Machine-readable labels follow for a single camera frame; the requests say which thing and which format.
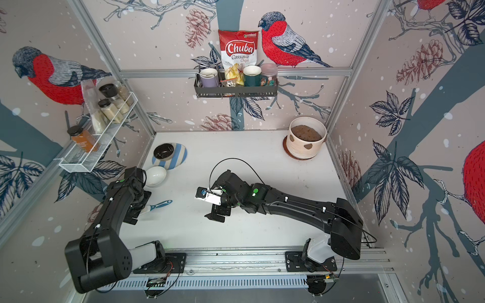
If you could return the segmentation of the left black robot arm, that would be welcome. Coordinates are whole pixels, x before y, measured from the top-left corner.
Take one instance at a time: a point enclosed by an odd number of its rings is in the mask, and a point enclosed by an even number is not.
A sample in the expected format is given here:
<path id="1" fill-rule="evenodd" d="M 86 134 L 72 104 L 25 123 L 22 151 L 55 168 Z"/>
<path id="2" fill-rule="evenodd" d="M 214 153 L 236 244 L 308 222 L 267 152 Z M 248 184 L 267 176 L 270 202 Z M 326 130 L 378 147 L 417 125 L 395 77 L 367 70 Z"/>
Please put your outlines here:
<path id="1" fill-rule="evenodd" d="M 78 293 L 124 280 L 143 266 L 165 265 L 165 251 L 159 241 L 128 249 L 119 236 L 122 224 L 135 225 L 147 205 L 151 194 L 144 191 L 146 180 L 143 169 L 126 169 L 121 180 L 108 186 L 92 225 L 66 245 L 64 254 Z"/>

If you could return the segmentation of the white ceramic pot with soil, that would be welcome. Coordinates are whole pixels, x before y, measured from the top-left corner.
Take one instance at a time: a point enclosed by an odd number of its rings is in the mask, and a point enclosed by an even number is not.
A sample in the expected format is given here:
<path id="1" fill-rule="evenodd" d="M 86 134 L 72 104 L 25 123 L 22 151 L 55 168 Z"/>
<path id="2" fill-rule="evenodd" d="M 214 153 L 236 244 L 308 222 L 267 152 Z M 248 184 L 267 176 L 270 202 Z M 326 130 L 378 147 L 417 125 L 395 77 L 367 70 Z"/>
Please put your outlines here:
<path id="1" fill-rule="evenodd" d="M 319 120 L 312 117 L 294 119 L 287 133 L 287 148 L 300 159 L 312 159 L 327 141 L 327 129 Z"/>

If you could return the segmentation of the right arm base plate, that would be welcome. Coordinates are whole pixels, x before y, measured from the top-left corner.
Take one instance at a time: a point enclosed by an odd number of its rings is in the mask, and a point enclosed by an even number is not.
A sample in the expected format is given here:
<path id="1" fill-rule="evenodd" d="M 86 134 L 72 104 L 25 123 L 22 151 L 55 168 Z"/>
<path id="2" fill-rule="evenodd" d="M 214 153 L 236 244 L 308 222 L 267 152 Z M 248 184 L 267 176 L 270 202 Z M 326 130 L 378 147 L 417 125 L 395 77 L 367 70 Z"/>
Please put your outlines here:
<path id="1" fill-rule="evenodd" d="M 323 263 L 317 263 L 303 257 L 302 251 L 286 251 L 285 265 L 287 272 L 335 272 L 337 271 L 337 263 L 334 257 L 326 259 Z"/>

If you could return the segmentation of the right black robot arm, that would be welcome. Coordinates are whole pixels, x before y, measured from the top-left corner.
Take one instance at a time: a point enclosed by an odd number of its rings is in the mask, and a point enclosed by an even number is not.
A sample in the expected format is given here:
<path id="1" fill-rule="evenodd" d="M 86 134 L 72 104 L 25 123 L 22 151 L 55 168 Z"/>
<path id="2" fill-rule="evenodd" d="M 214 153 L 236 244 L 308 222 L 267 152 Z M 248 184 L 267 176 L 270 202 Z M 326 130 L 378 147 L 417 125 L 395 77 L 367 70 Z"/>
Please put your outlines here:
<path id="1" fill-rule="evenodd" d="M 223 223 L 231 210 L 279 215 L 316 227 L 320 238 L 306 240 L 301 253 L 287 256 L 287 271 L 335 271 L 336 255 L 345 260 L 361 257 L 363 220 L 352 205 L 339 198 L 336 202 L 314 201 L 279 191 L 264 183 L 248 184 L 227 170 L 210 188 L 199 187 L 197 199 L 212 204 L 206 218 Z"/>

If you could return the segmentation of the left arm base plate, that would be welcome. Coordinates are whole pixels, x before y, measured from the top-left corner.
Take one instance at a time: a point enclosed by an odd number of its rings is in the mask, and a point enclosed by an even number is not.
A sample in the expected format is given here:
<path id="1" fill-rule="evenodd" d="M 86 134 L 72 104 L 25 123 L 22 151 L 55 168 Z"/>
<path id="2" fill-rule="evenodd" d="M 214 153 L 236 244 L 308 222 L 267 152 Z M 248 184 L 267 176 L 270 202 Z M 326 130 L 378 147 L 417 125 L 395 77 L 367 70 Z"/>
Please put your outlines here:
<path id="1" fill-rule="evenodd" d="M 183 273 L 186 264 L 186 253 L 167 253 L 164 259 L 156 259 L 133 271 L 134 274 L 167 274 Z"/>

